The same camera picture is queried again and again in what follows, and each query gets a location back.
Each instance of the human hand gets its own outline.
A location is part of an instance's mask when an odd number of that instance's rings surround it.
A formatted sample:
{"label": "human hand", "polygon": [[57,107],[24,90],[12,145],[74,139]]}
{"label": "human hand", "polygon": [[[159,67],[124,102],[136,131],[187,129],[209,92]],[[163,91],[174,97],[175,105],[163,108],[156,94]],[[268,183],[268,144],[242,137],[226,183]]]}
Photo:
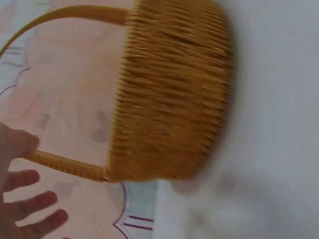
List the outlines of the human hand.
{"label": "human hand", "polygon": [[39,145],[37,136],[23,130],[13,130],[0,123],[0,238],[1,239],[40,239],[62,226],[68,219],[64,210],[58,210],[43,221],[18,227],[21,221],[57,202],[54,192],[48,191],[33,198],[12,203],[3,202],[3,193],[19,187],[37,183],[40,180],[35,170],[8,172],[14,158],[34,153]]}

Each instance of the yellow wicker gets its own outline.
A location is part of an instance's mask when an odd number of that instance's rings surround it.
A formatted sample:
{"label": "yellow wicker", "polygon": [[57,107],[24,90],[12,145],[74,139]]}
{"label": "yellow wicker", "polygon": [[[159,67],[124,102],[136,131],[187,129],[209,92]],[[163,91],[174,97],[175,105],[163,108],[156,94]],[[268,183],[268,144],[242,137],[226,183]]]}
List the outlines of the yellow wicker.
{"label": "yellow wicker", "polygon": [[185,179],[206,160],[227,113],[232,48],[221,8],[210,0],[140,0],[133,10],[77,5],[43,22],[81,17],[124,25],[112,143],[105,167],[37,151],[26,159],[96,181]]}

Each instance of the finger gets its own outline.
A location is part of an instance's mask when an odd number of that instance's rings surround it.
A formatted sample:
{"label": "finger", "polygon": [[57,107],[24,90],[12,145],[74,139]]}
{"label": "finger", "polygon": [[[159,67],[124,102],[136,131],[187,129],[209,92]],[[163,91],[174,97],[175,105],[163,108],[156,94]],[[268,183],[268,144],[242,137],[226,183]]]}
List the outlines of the finger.
{"label": "finger", "polygon": [[46,209],[57,202],[57,196],[54,192],[48,191],[39,194],[27,200],[21,200],[13,203],[6,203],[12,219],[15,222],[21,221],[32,213]]}
{"label": "finger", "polygon": [[39,138],[24,130],[12,130],[9,133],[11,159],[32,155],[39,146]]}
{"label": "finger", "polygon": [[24,233],[26,239],[42,238],[58,229],[67,220],[68,215],[66,211],[60,209],[43,221],[33,225],[21,227],[20,229],[22,233]]}
{"label": "finger", "polygon": [[39,180],[39,173],[35,170],[10,171],[5,180],[3,192],[10,192],[16,188],[29,186]]}

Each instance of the basket side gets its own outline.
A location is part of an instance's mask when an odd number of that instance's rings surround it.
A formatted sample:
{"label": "basket side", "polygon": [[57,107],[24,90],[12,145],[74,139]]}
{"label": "basket side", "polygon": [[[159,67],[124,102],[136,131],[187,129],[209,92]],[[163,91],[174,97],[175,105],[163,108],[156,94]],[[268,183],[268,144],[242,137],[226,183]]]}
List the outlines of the basket side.
{"label": "basket side", "polygon": [[210,0],[141,0],[128,15],[108,179],[185,179],[227,114],[232,48]]}

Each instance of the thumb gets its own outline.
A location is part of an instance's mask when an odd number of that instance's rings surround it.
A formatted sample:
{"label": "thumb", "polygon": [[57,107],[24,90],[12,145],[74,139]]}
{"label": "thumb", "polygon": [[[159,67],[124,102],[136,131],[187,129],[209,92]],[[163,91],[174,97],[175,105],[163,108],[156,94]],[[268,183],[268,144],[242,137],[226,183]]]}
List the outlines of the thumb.
{"label": "thumb", "polygon": [[12,130],[10,136],[11,159],[30,156],[39,146],[39,138],[24,130]]}
{"label": "thumb", "polygon": [[39,146],[39,138],[24,130],[13,130],[0,124],[0,157],[1,160],[11,160],[29,156]]}

